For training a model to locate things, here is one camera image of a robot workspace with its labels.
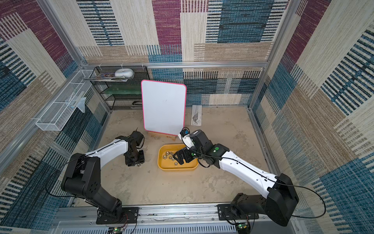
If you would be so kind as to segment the yellow plastic storage box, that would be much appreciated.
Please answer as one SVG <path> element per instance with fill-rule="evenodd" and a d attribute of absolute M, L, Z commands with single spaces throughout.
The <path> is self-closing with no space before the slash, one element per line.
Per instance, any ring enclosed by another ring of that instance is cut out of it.
<path fill-rule="evenodd" d="M 190 163 L 179 164 L 176 160 L 170 159 L 170 155 L 167 152 L 176 153 L 185 147 L 184 144 L 166 144 L 159 149 L 158 153 L 158 167 L 165 172 L 177 172 L 177 171 L 193 171 L 198 167 L 197 159 L 194 159 Z"/>

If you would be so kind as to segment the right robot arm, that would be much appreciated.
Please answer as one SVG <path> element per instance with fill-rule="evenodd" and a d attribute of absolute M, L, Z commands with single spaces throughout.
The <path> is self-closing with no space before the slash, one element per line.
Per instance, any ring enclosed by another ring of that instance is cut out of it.
<path fill-rule="evenodd" d="M 173 158 L 181 165 L 193 160 L 205 161 L 205 168 L 215 166 L 229 172 L 254 188 L 259 195 L 238 193 L 230 204 L 234 217 L 251 213 L 264 214 L 274 223 L 287 226 L 299 202 L 294 184 L 285 174 L 268 173 L 246 162 L 222 144 L 213 144 L 202 130 L 191 132 L 184 127 L 179 133 L 185 148 Z"/>

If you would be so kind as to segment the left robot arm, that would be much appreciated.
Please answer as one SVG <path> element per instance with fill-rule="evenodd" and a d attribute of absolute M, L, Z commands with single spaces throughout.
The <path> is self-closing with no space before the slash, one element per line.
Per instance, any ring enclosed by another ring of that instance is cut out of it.
<path fill-rule="evenodd" d="M 118 156 L 124 156 L 128 167 L 145 162 L 144 136 L 133 131 L 129 136 L 118 136 L 111 143 L 85 154 L 71 156 L 61 189 L 85 200 L 97 208 L 98 225 L 135 224 L 139 208 L 122 208 L 120 199 L 110 195 L 101 185 L 101 169 Z"/>

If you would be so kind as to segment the wooden whiteboard stand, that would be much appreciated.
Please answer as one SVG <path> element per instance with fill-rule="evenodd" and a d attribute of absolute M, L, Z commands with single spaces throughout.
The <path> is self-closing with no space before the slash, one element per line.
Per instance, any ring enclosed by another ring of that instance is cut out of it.
<path fill-rule="evenodd" d="M 167 139 L 172 140 L 172 141 L 176 140 L 175 135 L 170 135 L 170 134 L 165 134 L 165 133 L 157 133 L 157 132 L 148 131 L 148 135 L 150 137 L 155 138 L 155 139 L 167 138 Z"/>

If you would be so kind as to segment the white printed packet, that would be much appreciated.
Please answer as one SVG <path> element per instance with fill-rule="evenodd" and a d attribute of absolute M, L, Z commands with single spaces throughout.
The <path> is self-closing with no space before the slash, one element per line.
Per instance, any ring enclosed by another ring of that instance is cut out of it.
<path fill-rule="evenodd" d="M 202 106 L 201 105 L 192 106 L 191 125 L 192 126 L 202 125 Z"/>

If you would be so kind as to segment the pink framed whiteboard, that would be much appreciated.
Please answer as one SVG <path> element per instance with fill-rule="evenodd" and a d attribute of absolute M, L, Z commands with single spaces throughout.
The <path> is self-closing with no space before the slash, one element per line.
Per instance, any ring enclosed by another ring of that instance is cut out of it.
<path fill-rule="evenodd" d="M 187 87 L 184 84 L 141 82 L 144 129 L 177 136 L 185 124 Z"/>

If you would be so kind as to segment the magazine on shelf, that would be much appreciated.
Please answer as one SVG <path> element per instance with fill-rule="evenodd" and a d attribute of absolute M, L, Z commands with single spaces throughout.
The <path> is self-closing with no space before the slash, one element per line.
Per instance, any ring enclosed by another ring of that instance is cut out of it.
<path fill-rule="evenodd" d="M 101 73 L 98 75 L 92 75 L 89 78 L 84 78 L 84 80 L 92 82 L 127 82 L 133 77 L 134 74 L 123 74 L 122 76 L 116 76 L 116 73 Z"/>

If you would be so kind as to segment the white round device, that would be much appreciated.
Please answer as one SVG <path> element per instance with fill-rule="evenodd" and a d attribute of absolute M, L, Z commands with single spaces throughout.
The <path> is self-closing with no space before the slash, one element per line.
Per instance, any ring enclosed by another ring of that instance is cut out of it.
<path fill-rule="evenodd" d="M 121 68 L 115 72 L 115 77 L 123 79 L 131 79 L 134 76 L 134 71 L 130 68 Z"/>

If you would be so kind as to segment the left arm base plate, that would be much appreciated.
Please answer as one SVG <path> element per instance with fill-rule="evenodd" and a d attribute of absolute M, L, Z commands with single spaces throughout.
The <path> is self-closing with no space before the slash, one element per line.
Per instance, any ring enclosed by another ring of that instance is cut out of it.
<path fill-rule="evenodd" d="M 112 212 L 98 209 L 96 224 L 135 224 L 137 222 L 138 210 L 138 207 L 118 207 Z"/>

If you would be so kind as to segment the aluminium front rail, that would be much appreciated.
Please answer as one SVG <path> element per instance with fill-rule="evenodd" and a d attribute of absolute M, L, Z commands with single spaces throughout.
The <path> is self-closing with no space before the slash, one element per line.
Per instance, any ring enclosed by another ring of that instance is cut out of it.
<path fill-rule="evenodd" d="M 286 227 L 259 214 L 253 220 L 219 220 L 217 205 L 228 203 L 191 203 L 130 205 L 138 207 L 135 224 L 97 225 L 95 207 L 60 208 L 50 227 L 51 234 L 304 234 L 293 218 Z"/>

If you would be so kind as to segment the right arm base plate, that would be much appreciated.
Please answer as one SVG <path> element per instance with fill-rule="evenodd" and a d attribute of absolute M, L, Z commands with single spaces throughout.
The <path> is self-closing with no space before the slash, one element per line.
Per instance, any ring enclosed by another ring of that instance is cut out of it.
<path fill-rule="evenodd" d="M 245 214 L 240 212 L 238 208 L 232 208 L 230 204 L 218 204 L 217 206 L 219 220 L 234 221 L 234 220 L 253 220 L 259 219 L 259 215 L 255 213 Z"/>

